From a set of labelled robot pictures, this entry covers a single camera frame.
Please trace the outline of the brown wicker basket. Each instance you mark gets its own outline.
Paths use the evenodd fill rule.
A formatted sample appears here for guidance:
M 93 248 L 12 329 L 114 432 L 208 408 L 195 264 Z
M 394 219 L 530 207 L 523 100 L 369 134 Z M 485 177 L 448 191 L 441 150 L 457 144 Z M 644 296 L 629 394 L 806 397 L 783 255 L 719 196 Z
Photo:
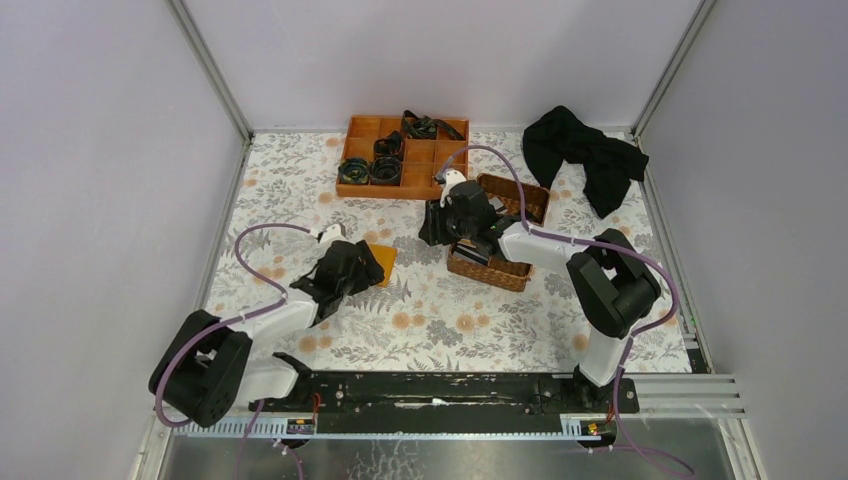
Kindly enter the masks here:
M 513 180 L 492 174 L 480 174 L 477 182 L 484 189 L 498 213 L 519 214 L 519 192 Z M 542 226 L 548 210 L 550 192 L 545 188 L 526 183 L 523 183 L 522 187 L 526 200 L 524 212 L 527 219 L 532 224 Z M 466 240 L 461 242 L 471 245 Z M 491 256 L 490 266 L 483 267 L 453 256 L 452 246 L 448 250 L 447 269 L 453 274 L 513 292 L 523 292 L 530 281 L 533 267 L 529 264 L 507 261 L 494 255 Z

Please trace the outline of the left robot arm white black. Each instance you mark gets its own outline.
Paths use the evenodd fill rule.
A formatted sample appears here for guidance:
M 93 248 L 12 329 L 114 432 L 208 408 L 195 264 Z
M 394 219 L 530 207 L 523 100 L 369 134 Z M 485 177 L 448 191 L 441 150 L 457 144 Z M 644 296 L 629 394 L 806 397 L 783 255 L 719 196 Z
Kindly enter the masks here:
M 320 324 L 345 298 L 384 278 L 366 241 L 336 240 L 279 302 L 229 320 L 203 309 L 192 312 L 148 382 L 159 421 L 171 428 L 210 427 L 238 402 L 287 396 L 298 370 L 283 360 L 250 363 L 251 351 L 266 339 Z

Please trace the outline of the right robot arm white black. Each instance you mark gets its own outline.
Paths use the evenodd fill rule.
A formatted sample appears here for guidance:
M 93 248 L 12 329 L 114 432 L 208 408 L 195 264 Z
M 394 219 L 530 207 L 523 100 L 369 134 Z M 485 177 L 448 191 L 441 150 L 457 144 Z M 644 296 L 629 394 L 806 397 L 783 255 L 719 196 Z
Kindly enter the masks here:
M 558 240 L 553 231 L 527 223 L 524 212 L 498 210 L 478 182 L 456 170 L 437 176 L 436 182 L 441 194 L 426 202 L 419 238 L 429 246 L 466 245 L 486 260 L 543 267 L 568 277 L 590 324 L 588 350 L 576 371 L 598 387 L 610 384 L 626 338 L 661 294 L 626 237 L 608 229 L 586 246 Z

